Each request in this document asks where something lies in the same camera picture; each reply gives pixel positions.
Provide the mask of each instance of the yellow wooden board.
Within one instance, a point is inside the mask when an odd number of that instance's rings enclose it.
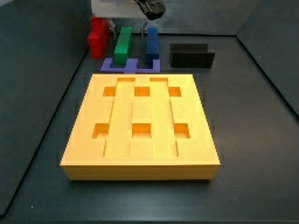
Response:
[[[74,180],[211,179],[220,166],[191,74],[94,74],[60,166]]]

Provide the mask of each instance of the white robot part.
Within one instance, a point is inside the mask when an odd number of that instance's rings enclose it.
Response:
[[[102,18],[146,18],[135,0],[91,0],[91,9]]]

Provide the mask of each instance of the colored block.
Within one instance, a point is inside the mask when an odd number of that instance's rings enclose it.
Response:
[[[191,74],[92,75],[60,161],[70,179],[212,179],[219,166]]]
[[[131,52],[132,27],[122,27],[115,50],[115,62],[124,65]]]
[[[154,60],[154,68],[152,69],[143,69],[143,68],[136,68],[138,65],[138,59],[128,59],[126,62],[126,67],[124,68],[114,68],[111,67],[112,59],[106,58],[100,72],[104,73],[124,73],[124,74],[159,74],[162,71],[160,68],[160,60],[155,59]]]
[[[146,63],[152,64],[154,60],[159,60],[158,28],[148,28],[146,43]]]
[[[211,68],[214,58],[215,52],[208,52],[207,44],[171,44],[172,67]]]
[[[100,17],[91,18],[91,33],[88,46],[92,59],[102,59],[108,44],[108,22]]]

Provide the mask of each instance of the green block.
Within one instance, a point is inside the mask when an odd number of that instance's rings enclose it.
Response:
[[[115,63],[124,65],[131,53],[132,27],[122,27],[116,42]]]

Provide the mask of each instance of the red block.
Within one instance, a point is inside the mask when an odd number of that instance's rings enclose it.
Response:
[[[100,17],[91,18],[91,33],[88,35],[88,47],[91,58],[103,59],[103,52],[108,44],[108,22]]]

